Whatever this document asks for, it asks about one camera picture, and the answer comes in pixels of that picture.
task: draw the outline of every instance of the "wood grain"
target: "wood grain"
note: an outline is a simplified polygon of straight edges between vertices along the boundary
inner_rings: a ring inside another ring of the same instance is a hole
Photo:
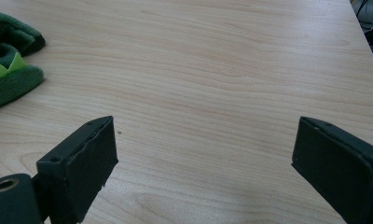
[[[0,0],[46,81],[0,108],[0,177],[115,117],[84,223],[344,223],[291,166],[300,116],[373,145],[373,57],[348,0]]]

